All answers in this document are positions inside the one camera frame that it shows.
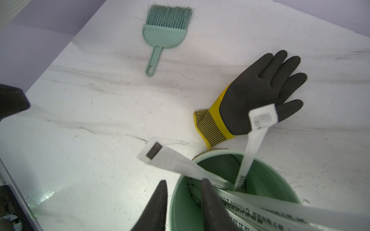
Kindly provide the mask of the green storage cup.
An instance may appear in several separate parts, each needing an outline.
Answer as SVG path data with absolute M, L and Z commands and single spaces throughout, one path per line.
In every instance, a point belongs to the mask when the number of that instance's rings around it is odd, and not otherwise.
M 228 149 L 212 149 L 195 156 L 192 161 L 205 170 L 234 183 L 240 169 L 242 154 Z M 301 203 L 287 181 L 271 166 L 257 159 L 254 160 L 247 175 L 245 192 L 296 204 Z M 241 231 L 249 231 L 252 228 L 261 229 L 266 225 L 276 231 L 288 230 L 283 224 L 261 216 L 257 212 L 250 212 L 245 222 L 240 222 L 235 215 L 231 215 L 231 219 Z M 179 178 L 172 194 L 169 227 L 171 231 L 202 231 L 204 229 L 201 202 L 193 198 L 188 178 L 184 176 Z

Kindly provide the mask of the bundle of wrapped straws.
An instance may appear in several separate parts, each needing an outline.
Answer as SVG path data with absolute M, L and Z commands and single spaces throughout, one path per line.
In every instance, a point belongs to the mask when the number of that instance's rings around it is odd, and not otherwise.
M 236 208 L 238 216 L 246 216 L 250 212 L 257 212 L 261 216 L 283 224 L 288 228 L 287 231 L 314 231 L 319 226 L 338 231 L 369 230 L 370 217 L 367 215 L 313 208 L 245 192 L 246 178 L 254 160 L 256 160 L 255 156 L 268 128 L 277 122 L 277 117 L 274 104 L 256 108 L 249 112 L 251 132 L 248 134 L 246 151 L 241 153 L 242 161 L 234 183 L 205 170 L 157 140 L 148 143 L 139 153 L 138 159 L 148 165 L 187 177 L 192 185 L 193 192 L 198 187 L 199 181 L 208 179 L 216 194 L 224 202 Z

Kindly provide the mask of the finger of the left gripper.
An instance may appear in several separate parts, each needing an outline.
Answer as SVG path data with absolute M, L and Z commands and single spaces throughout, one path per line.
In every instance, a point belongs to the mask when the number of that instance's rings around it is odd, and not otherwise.
M 1 84 L 1 120 L 29 108 L 30 102 L 20 88 Z

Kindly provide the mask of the green hand brush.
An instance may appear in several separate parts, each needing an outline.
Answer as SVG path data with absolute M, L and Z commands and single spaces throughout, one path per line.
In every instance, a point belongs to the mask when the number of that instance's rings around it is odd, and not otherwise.
M 172 49 L 182 43 L 192 19 L 192 7 L 152 4 L 149 6 L 142 36 L 152 52 L 145 69 L 145 74 L 155 74 L 161 53 L 164 49 Z

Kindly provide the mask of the black yellow work glove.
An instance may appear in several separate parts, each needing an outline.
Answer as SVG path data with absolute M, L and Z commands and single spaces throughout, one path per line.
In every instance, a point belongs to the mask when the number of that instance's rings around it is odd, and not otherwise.
M 288 98 L 307 81 L 307 75 L 295 73 L 301 63 L 299 56 L 287 56 L 285 50 L 263 55 L 228 85 L 209 109 L 193 113 L 195 128 L 208 148 L 248 134 L 248 114 L 253 109 L 274 104 L 281 122 L 303 107 L 302 100 Z

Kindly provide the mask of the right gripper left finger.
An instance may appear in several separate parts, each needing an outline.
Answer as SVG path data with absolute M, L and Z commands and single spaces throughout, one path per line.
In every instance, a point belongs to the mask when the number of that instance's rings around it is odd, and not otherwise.
M 132 231 L 165 231 L 167 204 L 167 182 L 161 180 Z

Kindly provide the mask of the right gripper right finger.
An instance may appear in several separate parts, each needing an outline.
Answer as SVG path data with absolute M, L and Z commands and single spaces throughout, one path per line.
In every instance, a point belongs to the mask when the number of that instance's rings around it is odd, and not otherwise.
M 208 179 L 201 180 L 201 205 L 205 231 L 239 231 Z

